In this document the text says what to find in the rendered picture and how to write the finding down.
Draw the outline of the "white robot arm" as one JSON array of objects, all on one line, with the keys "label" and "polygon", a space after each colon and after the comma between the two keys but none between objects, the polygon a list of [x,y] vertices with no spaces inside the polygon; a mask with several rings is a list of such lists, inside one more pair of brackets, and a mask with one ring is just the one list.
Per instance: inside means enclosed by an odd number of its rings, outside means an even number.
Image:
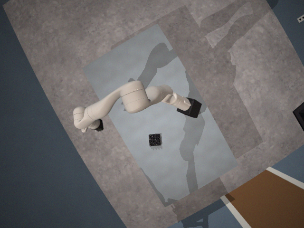
[{"label": "white robot arm", "polygon": [[187,98],[173,92],[168,85],[150,86],[144,89],[141,81],[131,81],[87,108],[83,106],[75,108],[73,111],[75,127],[78,129],[94,127],[97,119],[108,115],[120,97],[126,111],[131,114],[140,112],[159,102],[175,106],[183,111],[188,110],[191,106]]}]

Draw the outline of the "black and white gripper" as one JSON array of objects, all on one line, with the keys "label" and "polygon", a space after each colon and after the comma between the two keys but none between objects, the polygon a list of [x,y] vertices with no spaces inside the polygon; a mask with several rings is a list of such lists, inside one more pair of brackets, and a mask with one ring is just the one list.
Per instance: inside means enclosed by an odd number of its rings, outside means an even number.
[{"label": "black and white gripper", "polygon": [[[98,119],[96,125],[90,129],[95,130],[95,132],[101,132],[104,129],[102,122],[103,121],[101,119]],[[83,133],[85,133],[87,131],[87,129],[88,129],[88,127],[81,129],[81,130]]]}]

